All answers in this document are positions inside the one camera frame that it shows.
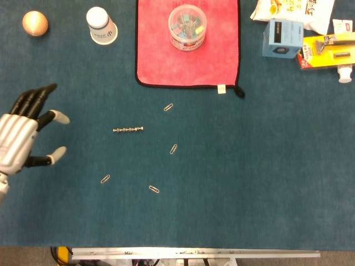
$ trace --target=razor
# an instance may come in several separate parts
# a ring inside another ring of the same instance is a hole
[[[320,55],[323,53],[326,46],[339,46],[339,45],[355,45],[355,40],[330,40],[329,43],[316,41],[316,51]]]

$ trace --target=robot finger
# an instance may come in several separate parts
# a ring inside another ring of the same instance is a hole
[[[37,131],[40,132],[41,129],[47,126],[52,120],[57,121],[61,124],[70,123],[69,117],[64,115],[62,112],[56,110],[49,110],[48,112],[46,112],[44,115],[40,116],[37,119],[38,122]]]
[[[34,90],[27,90],[27,91],[25,91],[23,94],[21,94],[21,95],[19,96],[19,98],[17,98],[17,100],[16,100],[16,102],[14,103],[14,105],[12,106],[12,108],[11,108],[9,114],[10,114],[10,115],[17,115],[18,112],[19,112],[19,110],[20,110],[20,108],[21,108],[21,106],[22,106],[22,104],[23,104],[23,102],[25,101],[25,99],[27,98],[27,96],[28,96],[30,93],[32,93],[32,92],[34,92]]]
[[[37,119],[39,113],[42,111],[43,105],[48,95],[57,88],[57,84],[50,84],[47,87],[38,89],[35,99],[33,100],[26,116],[30,119]]]
[[[25,116],[26,112],[28,111],[31,103],[33,102],[35,96],[37,95],[38,90],[33,90],[29,94],[27,94],[26,98],[23,100],[21,108],[18,112],[18,115]]]
[[[60,158],[63,157],[65,152],[67,151],[66,147],[59,147],[57,148],[52,154],[47,155],[46,157],[38,157],[38,156],[30,156],[27,158],[24,166],[27,168],[30,167],[36,167],[36,166],[48,166],[48,165],[53,165],[57,161],[60,160]]]

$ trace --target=egg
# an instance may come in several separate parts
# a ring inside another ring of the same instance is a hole
[[[30,11],[23,16],[22,26],[32,36],[41,36],[48,29],[47,18],[38,11]]]

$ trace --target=towel tag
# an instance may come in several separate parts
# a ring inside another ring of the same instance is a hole
[[[225,84],[217,85],[217,88],[218,88],[218,94],[225,94],[226,93],[226,85]]]

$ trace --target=floor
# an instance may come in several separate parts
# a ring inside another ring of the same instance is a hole
[[[238,266],[353,266],[355,252],[322,252],[310,259],[238,259]],[[49,248],[0,248],[1,266],[55,266]]]

